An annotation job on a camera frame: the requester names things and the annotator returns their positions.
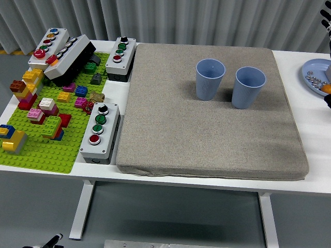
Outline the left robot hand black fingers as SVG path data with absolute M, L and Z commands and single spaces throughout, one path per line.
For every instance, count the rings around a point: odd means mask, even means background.
M 55 248 L 55 247 L 64 247 L 63 245 L 58 245 L 59 240 L 63 238 L 63 234 L 57 234 L 53 236 L 45 244 L 39 244 L 34 246 L 23 246 L 23 248 Z

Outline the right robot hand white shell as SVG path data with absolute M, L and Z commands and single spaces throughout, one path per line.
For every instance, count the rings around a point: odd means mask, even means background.
M 328 10 L 321 9 L 320 14 L 323 17 L 321 24 L 325 27 L 326 32 L 328 33 L 329 40 L 331 39 L 330 35 L 330 22 L 331 22 L 331 15 L 330 15 L 330 10 L 331 10 L 331 2 L 330 1 L 325 1 L 324 3 L 325 7 Z

